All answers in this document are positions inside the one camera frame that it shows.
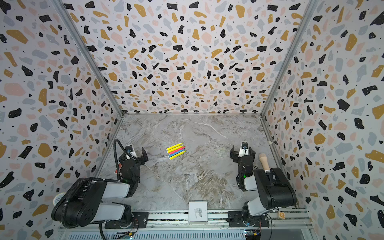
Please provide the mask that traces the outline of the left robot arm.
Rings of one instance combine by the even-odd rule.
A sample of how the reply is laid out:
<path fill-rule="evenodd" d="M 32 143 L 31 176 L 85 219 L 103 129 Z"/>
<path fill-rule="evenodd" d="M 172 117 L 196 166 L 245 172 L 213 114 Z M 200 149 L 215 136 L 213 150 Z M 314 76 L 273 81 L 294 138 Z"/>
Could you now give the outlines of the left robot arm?
<path fill-rule="evenodd" d="M 100 223 L 110 228 L 137 226 L 130 205 L 107 202 L 132 197 L 141 181 L 140 167 L 149 160 L 145 150 L 140 156 L 132 146 L 125 150 L 118 158 L 118 179 L 79 178 L 66 193 L 55 197 L 52 220 L 68 229 Z"/>

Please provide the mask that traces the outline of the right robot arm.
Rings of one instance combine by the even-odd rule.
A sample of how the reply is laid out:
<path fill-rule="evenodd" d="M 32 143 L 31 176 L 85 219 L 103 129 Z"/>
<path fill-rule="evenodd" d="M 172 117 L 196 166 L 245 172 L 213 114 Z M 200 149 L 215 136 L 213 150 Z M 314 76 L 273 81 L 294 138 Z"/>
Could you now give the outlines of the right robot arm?
<path fill-rule="evenodd" d="M 267 213 L 296 205 L 297 197 L 287 177 L 280 168 L 271 168 L 266 154 L 259 154 L 262 167 L 254 165 L 256 152 L 247 142 L 237 151 L 232 148 L 230 159 L 238 166 L 236 183 L 243 192 L 257 191 L 258 196 L 244 204 L 239 216 L 229 214 L 231 222 L 253 227 L 263 225 Z"/>

